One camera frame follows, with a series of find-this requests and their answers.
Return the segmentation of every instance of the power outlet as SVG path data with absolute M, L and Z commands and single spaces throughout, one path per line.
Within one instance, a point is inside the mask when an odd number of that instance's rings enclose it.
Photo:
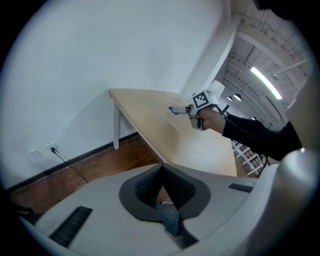
M 57 145 L 53 141 L 45 144 L 45 146 L 49 148 L 50 151 L 51 151 L 51 148 L 54 148 L 55 150 L 58 149 Z

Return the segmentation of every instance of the black sleeve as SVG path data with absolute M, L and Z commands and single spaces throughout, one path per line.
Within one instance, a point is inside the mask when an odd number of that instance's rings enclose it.
M 228 119 L 257 139 L 245 134 L 228 121 L 225 123 L 222 136 L 246 145 L 258 154 L 265 154 L 280 161 L 289 152 L 302 147 L 290 122 L 281 130 L 275 131 L 266 128 L 258 120 L 240 118 L 232 114 L 228 115 Z

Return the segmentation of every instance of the ceiling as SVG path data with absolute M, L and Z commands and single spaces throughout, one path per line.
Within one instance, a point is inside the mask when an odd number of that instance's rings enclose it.
M 241 94 L 243 104 L 258 120 L 279 129 L 288 121 L 285 111 L 312 70 L 312 54 L 290 21 L 282 20 L 271 10 L 258 11 L 253 0 L 231 0 L 231 13 L 239 14 L 241 20 L 222 83 L 233 93 Z M 250 71 L 252 67 L 272 83 L 282 99 L 270 93 Z

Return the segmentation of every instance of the wooden floor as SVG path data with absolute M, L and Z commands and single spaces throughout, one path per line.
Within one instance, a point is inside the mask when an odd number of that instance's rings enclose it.
M 237 175 L 247 177 L 248 171 L 241 161 L 238 158 L 235 160 Z M 73 164 L 72 167 L 90 182 L 133 168 L 158 163 L 162 163 L 161 158 L 140 135 L 137 135 L 122 142 L 118 150 L 110 147 Z M 9 196 L 16 204 L 31 207 L 36 213 L 44 213 L 85 184 L 82 177 L 70 167 L 66 167 L 13 191 Z M 162 189 L 158 200 L 169 201 L 170 198 Z

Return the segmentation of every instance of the white table leg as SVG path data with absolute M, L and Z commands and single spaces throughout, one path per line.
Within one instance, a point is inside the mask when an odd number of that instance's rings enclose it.
M 113 103 L 113 147 L 119 148 L 119 108 Z

